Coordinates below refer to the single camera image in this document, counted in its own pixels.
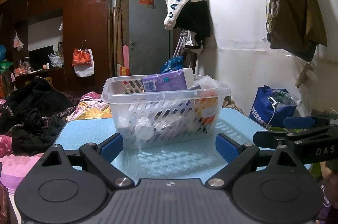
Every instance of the television screen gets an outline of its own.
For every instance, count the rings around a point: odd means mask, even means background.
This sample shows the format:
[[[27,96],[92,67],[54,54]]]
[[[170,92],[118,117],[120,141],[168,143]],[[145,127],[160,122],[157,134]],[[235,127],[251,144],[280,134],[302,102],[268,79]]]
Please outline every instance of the television screen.
[[[36,71],[38,69],[42,69],[42,66],[47,63],[49,63],[49,67],[51,67],[50,60],[48,58],[48,55],[51,53],[54,54],[54,48],[52,45],[37,50],[29,51],[29,61],[31,67]]]

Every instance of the black blanket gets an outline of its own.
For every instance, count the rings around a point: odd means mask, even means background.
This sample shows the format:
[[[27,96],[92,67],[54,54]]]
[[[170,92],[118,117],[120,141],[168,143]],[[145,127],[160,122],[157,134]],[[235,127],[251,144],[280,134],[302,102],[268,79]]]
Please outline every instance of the black blanket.
[[[2,105],[0,134],[11,134],[14,154],[45,152],[65,124],[60,113],[69,108],[74,109],[69,98],[47,80],[35,77]]]

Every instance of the metal screw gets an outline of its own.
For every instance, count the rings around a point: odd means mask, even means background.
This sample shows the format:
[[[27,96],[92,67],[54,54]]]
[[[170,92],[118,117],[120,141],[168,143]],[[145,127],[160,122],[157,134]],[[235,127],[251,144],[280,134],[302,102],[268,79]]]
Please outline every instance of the metal screw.
[[[224,185],[224,181],[220,178],[212,178],[208,180],[208,184],[211,187],[222,187]]]
[[[121,177],[115,180],[115,184],[120,187],[126,187],[131,184],[131,180],[128,177]]]

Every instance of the purple tissue pack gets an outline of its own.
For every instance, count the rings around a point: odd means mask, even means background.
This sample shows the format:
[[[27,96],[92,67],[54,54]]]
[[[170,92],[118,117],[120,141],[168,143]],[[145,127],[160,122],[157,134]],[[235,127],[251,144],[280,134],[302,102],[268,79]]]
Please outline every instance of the purple tissue pack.
[[[141,80],[145,92],[183,91],[194,84],[194,74],[191,68],[165,74],[150,75]]]

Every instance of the light blue tabletop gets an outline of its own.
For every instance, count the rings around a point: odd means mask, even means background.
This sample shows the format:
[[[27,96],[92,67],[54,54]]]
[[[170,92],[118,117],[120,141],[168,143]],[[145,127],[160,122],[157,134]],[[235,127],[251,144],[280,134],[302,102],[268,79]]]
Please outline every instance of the light blue tabletop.
[[[200,178],[204,183],[227,165],[215,148],[217,134],[224,133],[244,144],[253,143],[256,131],[265,129],[238,111],[225,108],[213,130],[213,136],[203,139],[144,149],[123,149],[112,165],[135,183],[140,178]],[[99,144],[115,133],[112,118],[76,120],[63,128],[55,144],[61,144],[65,150],[76,150],[88,142]]]

